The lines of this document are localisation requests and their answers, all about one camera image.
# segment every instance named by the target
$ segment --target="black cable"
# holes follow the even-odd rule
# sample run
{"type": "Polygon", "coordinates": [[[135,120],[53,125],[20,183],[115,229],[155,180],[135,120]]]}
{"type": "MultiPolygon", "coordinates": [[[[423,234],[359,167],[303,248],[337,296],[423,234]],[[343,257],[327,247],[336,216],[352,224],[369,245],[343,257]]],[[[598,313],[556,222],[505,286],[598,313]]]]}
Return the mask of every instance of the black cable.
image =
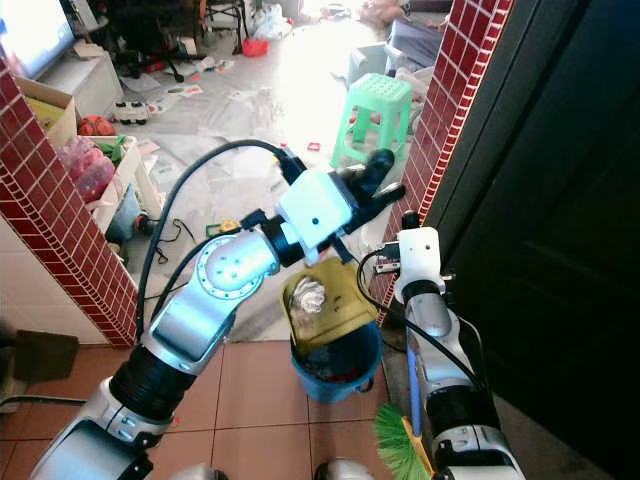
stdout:
{"type": "Polygon", "coordinates": [[[239,140],[237,142],[230,142],[222,145],[221,147],[218,147],[215,150],[212,150],[209,153],[205,154],[204,156],[196,160],[196,162],[189,168],[187,168],[185,172],[180,176],[180,178],[178,178],[176,184],[171,189],[171,192],[169,192],[169,195],[167,195],[164,208],[162,209],[162,213],[160,214],[160,218],[158,219],[158,225],[156,226],[153,232],[153,236],[151,237],[149,250],[147,251],[147,256],[145,257],[144,264],[142,266],[142,274],[140,275],[140,283],[138,285],[138,298],[136,302],[136,338],[138,341],[140,341],[140,337],[142,336],[142,332],[144,331],[144,296],[147,288],[147,281],[149,279],[149,272],[151,270],[151,265],[153,264],[153,257],[156,253],[158,242],[160,241],[160,234],[162,232],[162,229],[164,228],[165,223],[167,222],[169,211],[173,206],[173,202],[175,201],[178,192],[182,188],[184,182],[186,182],[187,179],[191,175],[193,175],[193,173],[202,165],[224,152],[240,147],[264,148],[265,150],[273,153],[279,159],[282,158],[283,155],[285,155],[281,149],[260,140],[239,140]]]}
{"type": "Polygon", "coordinates": [[[362,281],[361,281],[362,280],[362,274],[363,274],[363,271],[364,271],[364,265],[367,263],[367,261],[370,258],[375,257],[375,256],[380,256],[381,253],[382,253],[382,249],[374,250],[373,252],[367,253],[362,258],[362,260],[360,261],[360,264],[358,265],[358,270],[356,272],[356,283],[358,285],[358,290],[360,290],[360,293],[362,294],[362,296],[365,299],[367,299],[367,301],[369,303],[371,303],[373,306],[375,306],[378,310],[386,312],[387,315],[394,316],[394,318],[396,318],[398,321],[400,321],[400,323],[402,323],[404,326],[406,326],[407,328],[410,328],[415,333],[417,333],[422,338],[424,338],[434,348],[436,348],[440,353],[442,353],[445,357],[447,357],[447,359],[449,359],[451,362],[453,362],[456,365],[456,367],[458,367],[460,370],[462,370],[462,372],[464,372],[464,374],[469,378],[471,383],[473,383],[474,387],[476,387],[476,389],[478,391],[485,392],[485,393],[488,393],[490,395],[489,390],[484,385],[484,383],[482,381],[480,381],[480,379],[477,377],[477,375],[475,373],[473,373],[471,371],[471,369],[469,369],[469,367],[467,367],[464,363],[462,363],[462,361],[460,361],[460,359],[458,357],[456,357],[453,353],[451,353],[451,351],[449,351],[448,348],[446,348],[444,345],[442,345],[440,342],[438,342],[435,338],[433,338],[431,335],[429,335],[427,332],[425,332],[418,325],[416,325],[415,323],[410,322],[409,320],[407,320],[404,317],[404,315],[395,315],[394,312],[389,307],[387,307],[386,305],[382,305],[381,303],[377,302],[374,298],[372,298],[365,291],[365,288],[364,288],[364,286],[362,284],[362,281]]]}
{"type": "Polygon", "coordinates": [[[394,344],[387,342],[386,340],[382,340],[382,343],[384,343],[387,347],[389,347],[391,350],[394,350],[398,353],[407,353],[407,351],[404,348],[399,348],[396,347],[394,344]]]}
{"type": "MultiPolygon", "coordinates": [[[[178,229],[176,235],[173,238],[169,238],[169,239],[161,238],[160,240],[158,240],[158,243],[160,243],[160,242],[164,242],[164,243],[176,242],[178,240],[178,238],[180,238],[180,234],[182,233],[182,229],[183,228],[189,234],[189,236],[191,237],[191,240],[193,240],[193,243],[198,243],[198,242],[196,242],[196,237],[193,236],[193,233],[191,232],[191,230],[189,230],[189,227],[187,227],[187,224],[184,223],[182,220],[180,220],[179,218],[174,218],[171,221],[171,224],[178,229]]],[[[164,254],[164,251],[160,247],[156,247],[156,253],[158,254],[158,264],[164,265],[165,263],[167,263],[169,261],[169,257],[167,257],[164,254]]]]}
{"type": "MultiPolygon", "coordinates": [[[[184,283],[181,283],[180,285],[176,285],[171,290],[169,290],[169,293],[173,293],[176,290],[180,290],[182,287],[186,287],[188,283],[189,282],[184,282],[184,283]]],[[[144,301],[148,302],[149,300],[154,300],[156,298],[160,298],[161,296],[162,296],[162,293],[159,293],[157,295],[151,295],[150,297],[144,297],[144,301]]]]}
{"type": "Polygon", "coordinates": [[[55,403],[57,405],[84,405],[86,400],[80,398],[51,397],[48,395],[11,395],[0,400],[0,408],[8,403],[55,403]]]}
{"type": "Polygon", "coordinates": [[[207,245],[211,240],[213,240],[214,238],[218,238],[218,237],[222,237],[224,235],[233,235],[235,233],[238,233],[240,231],[239,228],[236,228],[234,230],[229,230],[228,232],[221,232],[218,233],[216,235],[214,235],[213,237],[207,238],[205,241],[200,242],[198,245],[196,245],[195,247],[193,247],[189,253],[187,253],[187,255],[185,255],[185,257],[180,261],[180,263],[178,264],[178,266],[176,267],[176,269],[173,271],[173,273],[171,274],[171,276],[169,277],[169,281],[167,282],[167,284],[164,286],[164,289],[162,290],[162,293],[160,294],[160,296],[158,297],[158,303],[156,303],[156,306],[153,309],[153,313],[151,314],[151,318],[154,318],[158,313],[160,313],[160,310],[162,310],[162,306],[164,305],[164,302],[167,301],[167,297],[169,296],[169,294],[175,290],[173,288],[173,285],[176,283],[176,281],[178,280],[178,277],[180,276],[180,274],[182,273],[182,270],[184,270],[184,268],[189,264],[189,262],[191,261],[191,259],[193,257],[195,257],[198,252],[200,250],[202,250],[204,248],[205,245],[207,245]]]}
{"type": "Polygon", "coordinates": [[[485,387],[487,387],[487,390],[491,390],[491,386],[489,385],[487,361],[485,360],[485,357],[484,357],[484,344],[482,342],[482,337],[480,336],[480,332],[478,331],[478,329],[473,323],[469,322],[468,320],[465,320],[460,315],[457,315],[457,317],[458,317],[458,320],[460,320],[460,322],[463,325],[466,325],[469,329],[473,331],[473,334],[476,338],[476,343],[478,344],[478,355],[480,357],[480,368],[482,369],[482,380],[484,382],[485,387]]]}

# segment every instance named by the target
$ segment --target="terracotta floor tile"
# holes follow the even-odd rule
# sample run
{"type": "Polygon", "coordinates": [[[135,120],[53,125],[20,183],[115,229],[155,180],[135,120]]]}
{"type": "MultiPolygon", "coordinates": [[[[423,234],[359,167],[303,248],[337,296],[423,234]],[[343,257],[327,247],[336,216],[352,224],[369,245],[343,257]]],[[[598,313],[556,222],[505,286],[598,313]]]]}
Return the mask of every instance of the terracotta floor tile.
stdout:
{"type": "Polygon", "coordinates": [[[23,403],[14,413],[0,415],[0,440],[19,440],[24,422],[32,405],[23,403]]]}
{"type": "Polygon", "coordinates": [[[392,480],[391,472],[376,452],[373,421],[314,423],[310,429],[314,471],[324,462],[348,458],[365,465],[376,480],[392,480]]]}
{"type": "Polygon", "coordinates": [[[307,399],[289,342],[228,344],[216,429],[307,423],[307,399]]]}
{"type": "Polygon", "coordinates": [[[13,455],[11,455],[11,460],[2,478],[6,480],[28,479],[47,445],[49,445],[49,440],[16,442],[13,455]]]}
{"type": "Polygon", "coordinates": [[[116,373],[130,353],[128,348],[80,348],[68,378],[36,383],[34,393],[88,398],[101,380],[116,373]]]}
{"type": "Polygon", "coordinates": [[[187,467],[210,465],[212,448],[213,430],[167,433],[157,447],[149,450],[152,478],[167,480],[187,467]]]}
{"type": "Polygon", "coordinates": [[[309,421],[370,420],[388,400],[387,384],[380,367],[374,377],[373,388],[367,393],[354,392],[340,403],[319,403],[309,398],[309,421]]]}
{"type": "Polygon", "coordinates": [[[310,480],[308,425],[216,430],[212,464],[231,480],[310,480]]]}
{"type": "Polygon", "coordinates": [[[2,478],[2,474],[4,473],[5,468],[9,464],[9,459],[11,458],[11,454],[13,453],[13,447],[16,445],[16,442],[0,442],[0,478],[2,478]]]}
{"type": "Polygon", "coordinates": [[[79,410],[79,406],[34,404],[24,422],[20,439],[51,439],[71,421],[79,410]]]}
{"type": "Polygon", "coordinates": [[[213,430],[216,425],[223,349],[220,348],[178,405],[170,432],[213,430]]]}
{"type": "MultiPolygon", "coordinates": [[[[80,348],[68,378],[35,383],[29,393],[88,398],[100,381],[112,376],[129,358],[130,349],[110,347],[80,348]]],[[[26,415],[20,431],[22,440],[53,438],[80,407],[34,404],[26,415]]]]}

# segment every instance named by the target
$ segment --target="blue container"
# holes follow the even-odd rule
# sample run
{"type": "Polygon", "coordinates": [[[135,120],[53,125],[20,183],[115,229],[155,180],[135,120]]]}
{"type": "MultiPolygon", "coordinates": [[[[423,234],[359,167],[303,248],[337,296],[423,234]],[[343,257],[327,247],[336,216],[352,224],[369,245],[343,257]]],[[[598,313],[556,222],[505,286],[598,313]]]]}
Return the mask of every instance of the blue container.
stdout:
{"type": "Polygon", "coordinates": [[[307,395],[318,402],[337,403],[353,392],[371,390],[382,360],[382,337],[371,322],[306,357],[298,355],[292,343],[291,354],[307,395]]]}
{"type": "Polygon", "coordinates": [[[120,244],[131,240],[136,233],[136,217],[141,212],[140,204],[136,198],[136,190],[133,183],[130,183],[107,232],[104,234],[107,241],[120,244]]]}

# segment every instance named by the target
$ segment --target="trash bin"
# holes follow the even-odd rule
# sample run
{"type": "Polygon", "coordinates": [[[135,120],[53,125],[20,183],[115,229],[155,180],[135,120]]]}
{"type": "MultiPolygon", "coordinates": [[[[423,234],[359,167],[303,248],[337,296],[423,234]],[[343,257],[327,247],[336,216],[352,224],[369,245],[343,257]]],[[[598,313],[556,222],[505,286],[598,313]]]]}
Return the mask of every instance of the trash bin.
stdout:
{"type": "Polygon", "coordinates": [[[311,398],[337,403],[353,392],[366,393],[382,360],[382,337],[375,322],[301,356],[291,342],[292,363],[311,398]]]}

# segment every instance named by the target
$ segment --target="tiled pillar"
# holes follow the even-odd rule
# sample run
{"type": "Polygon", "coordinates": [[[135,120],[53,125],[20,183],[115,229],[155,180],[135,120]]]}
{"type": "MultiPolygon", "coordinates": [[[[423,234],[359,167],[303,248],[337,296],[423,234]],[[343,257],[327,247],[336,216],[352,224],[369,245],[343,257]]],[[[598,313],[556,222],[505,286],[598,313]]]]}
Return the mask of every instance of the tiled pillar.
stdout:
{"type": "Polygon", "coordinates": [[[0,59],[0,211],[113,345],[135,339],[136,286],[84,208],[0,59]]]}
{"type": "MultiPolygon", "coordinates": [[[[511,6],[512,0],[454,0],[402,179],[407,195],[391,210],[385,241],[400,229],[406,210],[417,210],[421,223],[426,219],[511,6]]],[[[377,277],[371,285],[386,305],[394,280],[377,277]]]]}

